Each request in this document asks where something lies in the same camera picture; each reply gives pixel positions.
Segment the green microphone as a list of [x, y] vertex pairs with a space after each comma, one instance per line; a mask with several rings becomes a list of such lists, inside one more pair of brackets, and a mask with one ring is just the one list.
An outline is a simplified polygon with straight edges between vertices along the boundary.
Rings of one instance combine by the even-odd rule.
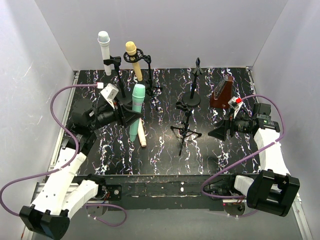
[[[146, 87], [143, 84], [136, 84], [132, 92], [132, 110], [141, 113], [142, 105], [145, 99]], [[138, 118], [129, 129], [130, 141], [134, 142], [138, 134], [140, 118]]]

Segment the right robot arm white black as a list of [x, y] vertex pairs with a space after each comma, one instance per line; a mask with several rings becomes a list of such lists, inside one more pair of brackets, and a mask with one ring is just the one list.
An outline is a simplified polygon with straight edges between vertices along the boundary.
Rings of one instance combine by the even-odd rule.
[[283, 159], [279, 123], [271, 119], [271, 106], [255, 103], [252, 116], [241, 115], [235, 104], [228, 118], [215, 124], [208, 135], [220, 141], [235, 133], [253, 136], [258, 149], [260, 172], [256, 178], [237, 175], [233, 188], [246, 198], [247, 206], [285, 217], [300, 188], [298, 178], [291, 176]]

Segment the black round base holder stand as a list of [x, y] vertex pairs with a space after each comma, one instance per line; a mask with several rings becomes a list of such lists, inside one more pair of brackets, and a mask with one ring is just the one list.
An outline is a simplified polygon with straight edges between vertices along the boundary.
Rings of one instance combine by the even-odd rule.
[[104, 59], [103, 64], [105, 67], [109, 67], [110, 65], [114, 66], [115, 72], [117, 73], [117, 79], [118, 79], [118, 88], [119, 92], [116, 95], [117, 99], [122, 102], [125, 105], [131, 105], [132, 104], [132, 93], [128, 90], [125, 90], [124, 82], [121, 79], [120, 76], [120, 66], [121, 66], [121, 57], [116, 56], [112, 57], [110, 56], [110, 59]]

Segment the black tripod shock mount stand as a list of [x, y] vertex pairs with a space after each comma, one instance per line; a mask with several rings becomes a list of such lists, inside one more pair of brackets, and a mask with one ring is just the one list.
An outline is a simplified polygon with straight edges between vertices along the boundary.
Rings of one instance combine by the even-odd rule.
[[[158, 90], [162, 91], [163, 88], [160, 86], [155, 86], [153, 84], [153, 79], [152, 79], [152, 75], [151, 75], [151, 56], [150, 55], [145, 55], [143, 53], [143, 51], [139, 48], [137, 48], [137, 55], [138, 55], [138, 62], [140, 60], [144, 60], [147, 64], [148, 64], [148, 79], [146, 81], [146, 83], [148, 84], [148, 86], [146, 87], [146, 94], [152, 99], [154, 106], [156, 108], [156, 110], [158, 110], [158, 105], [157, 105], [157, 100], [156, 100], [156, 92]], [[131, 63], [132, 61], [130, 61], [130, 58], [128, 56], [128, 54], [125, 52], [123, 54], [123, 59], [127, 62], [127, 63]]]

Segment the black tripod clip stand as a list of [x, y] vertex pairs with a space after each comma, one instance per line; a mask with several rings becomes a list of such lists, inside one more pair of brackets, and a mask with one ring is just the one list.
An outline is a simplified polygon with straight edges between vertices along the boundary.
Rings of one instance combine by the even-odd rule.
[[179, 150], [179, 156], [181, 156], [185, 139], [191, 135], [197, 135], [197, 137], [199, 138], [202, 136], [202, 133], [190, 130], [190, 117], [192, 115], [192, 109], [189, 106], [187, 106], [181, 101], [178, 101], [176, 102], [175, 107], [176, 109], [184, 112], [184, 115], [186, 116], [186, 121], [181, 122], [183, 127], [176, 127], [176, 126], [170, 127], [172, 131], [179, 130], [179, 134], [182, 135], [181, 147]]

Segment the white microphone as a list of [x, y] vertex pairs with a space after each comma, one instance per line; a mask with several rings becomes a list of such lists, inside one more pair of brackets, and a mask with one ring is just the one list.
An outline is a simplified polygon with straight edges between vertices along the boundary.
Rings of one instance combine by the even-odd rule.
[[102, 54], [102, 63], [103, 63], [103, 66], [104, 66], [104, 71], [105, 71], [105, 74], [107, 76], [110, 76], [112, 74], [112, 69], [111, 69], [111, 66], [110, 65], [106, 65], [104, 63], [104, 60], [109, 60], [110, 59], [110, 37], [109, 37], [109, 34], [102, 30], [98, 33], [98, 36], [97, 36], [97, 41], [100, 45], [100, 49], [101, 49], [101, 54]]

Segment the large yellow microphone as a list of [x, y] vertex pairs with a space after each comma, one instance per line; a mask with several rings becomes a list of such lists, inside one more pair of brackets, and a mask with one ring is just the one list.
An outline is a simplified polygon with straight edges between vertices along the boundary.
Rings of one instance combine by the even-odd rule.
[[137, 47], [133, 41], [128, 41], [125, 43], [125, 50], [129, 56], [130, 61], [132, 61], [132, 66], [137, 80], [141, 82], [143, 80], [143, 75], [141, 72], [141, 67], [138, 60]]

